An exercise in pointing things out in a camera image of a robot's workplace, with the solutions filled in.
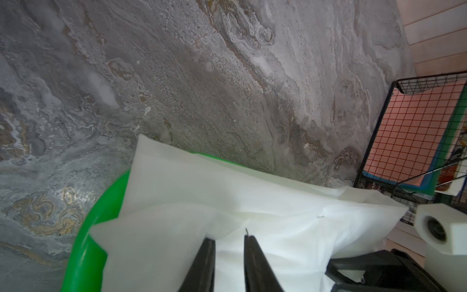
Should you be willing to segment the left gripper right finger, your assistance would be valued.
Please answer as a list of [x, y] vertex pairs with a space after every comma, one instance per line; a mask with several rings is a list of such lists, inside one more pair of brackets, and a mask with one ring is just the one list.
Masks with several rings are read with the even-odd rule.
[[283, 292], [254, 236], [244, 236], [244, 281], [247, 292]]

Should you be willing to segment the white raincoat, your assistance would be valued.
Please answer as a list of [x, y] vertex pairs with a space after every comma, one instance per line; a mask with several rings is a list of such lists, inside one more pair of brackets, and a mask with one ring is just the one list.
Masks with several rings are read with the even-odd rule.
[[328, 292], [329, 260], [376, 251], [406, 211], [377, 191], [298, 182], [140, 136], [118, 217], [90, 234], [108, 255], [104, 292], [179, 290], [206, 238], [215, 290], [242, 292], [246, 234], [285, 291]]

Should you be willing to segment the green plastic basket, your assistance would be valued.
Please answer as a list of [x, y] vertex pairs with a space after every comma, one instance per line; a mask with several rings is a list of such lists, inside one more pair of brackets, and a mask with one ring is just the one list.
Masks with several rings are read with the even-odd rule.
[[93, 206], [75, 240], [65, 292], [178, 292], [205, 238], [240, 223], [222, 214], [214, 156], [137, 155]]

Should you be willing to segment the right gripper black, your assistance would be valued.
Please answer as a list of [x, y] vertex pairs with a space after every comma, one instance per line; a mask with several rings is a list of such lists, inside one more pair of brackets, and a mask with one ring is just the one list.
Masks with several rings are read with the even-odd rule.
[[333, 292], [444, 292], [411, 256], [397, 249], [331, 259], [325, 275]]

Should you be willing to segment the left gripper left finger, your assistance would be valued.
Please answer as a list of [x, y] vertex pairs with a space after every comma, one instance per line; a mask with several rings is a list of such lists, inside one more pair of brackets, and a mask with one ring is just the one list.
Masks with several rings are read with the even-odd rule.
[[216, 243], [205, 238], [180, 287], [179, 292], [213, 292]]

